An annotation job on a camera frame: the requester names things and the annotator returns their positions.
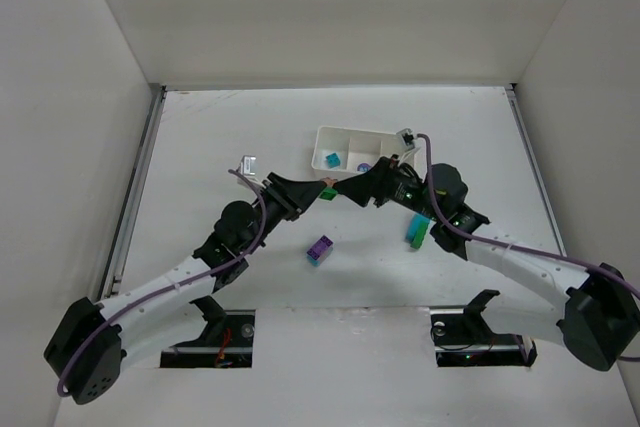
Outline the teal square lego brick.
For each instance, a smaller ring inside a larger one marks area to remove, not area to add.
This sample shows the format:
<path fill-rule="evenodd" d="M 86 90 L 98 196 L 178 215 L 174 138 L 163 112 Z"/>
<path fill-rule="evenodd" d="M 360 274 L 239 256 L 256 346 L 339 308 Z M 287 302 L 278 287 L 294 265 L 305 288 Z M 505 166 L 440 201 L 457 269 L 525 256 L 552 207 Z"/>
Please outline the teal square lego brick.
<path fill-rule="evenodd" d="M 327 167 L 329 169 L 340 168 L 342 165 L 341 158 L 337 152 L 332 152 L 325 157 Z"/>

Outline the small green lego brick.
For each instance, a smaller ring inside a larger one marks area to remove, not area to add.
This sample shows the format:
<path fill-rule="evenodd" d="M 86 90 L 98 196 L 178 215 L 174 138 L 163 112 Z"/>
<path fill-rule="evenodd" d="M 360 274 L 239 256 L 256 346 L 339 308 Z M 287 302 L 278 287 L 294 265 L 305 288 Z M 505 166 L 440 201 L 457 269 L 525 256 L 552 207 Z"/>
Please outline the small green lego brick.
<path fill-rule="evenodd" d="M 414 240 L 411 243 L 409 243 L 411 249 L 419 250 L 421 248 L 421 246 L 422 246 L 422 244 L 424 242 L 424 238 L 425 238 L 425 236 L 427 234 L 427 231 L 428 231 L 428 229 L 427 230 L 421 229 L 417 233 L 417 235 L 415 236 Z"/>

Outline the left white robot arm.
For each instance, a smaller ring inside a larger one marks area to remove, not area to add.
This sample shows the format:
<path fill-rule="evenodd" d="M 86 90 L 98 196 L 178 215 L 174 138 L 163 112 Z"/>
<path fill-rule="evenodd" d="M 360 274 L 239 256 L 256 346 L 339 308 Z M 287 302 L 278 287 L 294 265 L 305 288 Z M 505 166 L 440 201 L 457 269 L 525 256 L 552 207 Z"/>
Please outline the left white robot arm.
<path fill-rule="evenodd" d="M 327 186 L 274 173 L 257 186 L 235 176 L 254 201 L 228 203 L 205 242 L 179 265 L 120 296 L 99 302 L 83 297 L 67 308 L 44 350 L 59 397 L 90 403 L 149 347 L 163 349 L 182 334 L 196 339 L 216 329 L 222 311 L 213 294 L 246 270 L 248 256 L 279 223 L 297 220 Z"/>

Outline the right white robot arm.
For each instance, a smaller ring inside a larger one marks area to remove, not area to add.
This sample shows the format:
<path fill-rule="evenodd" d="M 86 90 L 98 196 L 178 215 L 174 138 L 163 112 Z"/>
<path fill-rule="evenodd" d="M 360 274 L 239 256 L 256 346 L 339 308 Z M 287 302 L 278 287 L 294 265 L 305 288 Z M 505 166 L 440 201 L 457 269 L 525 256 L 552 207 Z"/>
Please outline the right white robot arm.
<path fill-rule="evenodd" d="M 635 291 L 614 267 L 586 266 L 528 247 L 493 226 L 465 202 L 458 170 L 435 164 L 420 178 L 394 158 L 382 157 L 367 172 L 337 182 L 335 190 L 357 205 L 394 202 L 432 221 L 431 237 L 445 252 L 492 269 L 542 300 L 531 310 L 489 296 L 474 308 L 495 333 L 523 333 L 564 346 L 583 364 L 607 371 L 639 333 Z"/>

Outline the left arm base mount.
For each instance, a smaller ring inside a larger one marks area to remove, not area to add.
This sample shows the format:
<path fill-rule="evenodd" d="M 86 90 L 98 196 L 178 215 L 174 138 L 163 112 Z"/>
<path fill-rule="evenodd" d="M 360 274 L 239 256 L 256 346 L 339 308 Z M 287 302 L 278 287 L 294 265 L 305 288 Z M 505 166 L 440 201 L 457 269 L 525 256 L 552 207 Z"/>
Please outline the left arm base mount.
<path fill-rule="evenodd" d="M 202 333 L 161 352 L 163 369 L 246 369 L 253 363 L 255 310 L 222 310 L 211 301 L 213 317 Z"/>

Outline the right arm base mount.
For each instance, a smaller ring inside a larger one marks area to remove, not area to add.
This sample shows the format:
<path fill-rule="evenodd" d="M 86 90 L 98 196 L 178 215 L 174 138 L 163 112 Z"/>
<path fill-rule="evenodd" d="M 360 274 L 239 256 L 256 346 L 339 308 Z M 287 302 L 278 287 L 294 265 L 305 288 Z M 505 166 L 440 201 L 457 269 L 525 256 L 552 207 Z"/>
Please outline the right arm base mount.
<path fill-rule="evenodd" d="M 430 310 L 429 335 L 439 368 L 525 367 L 537 359 L 535 341 L 513 333 L 495 333 L 482 314 L 497 290 L 483 290 L 468 304 Z"/>

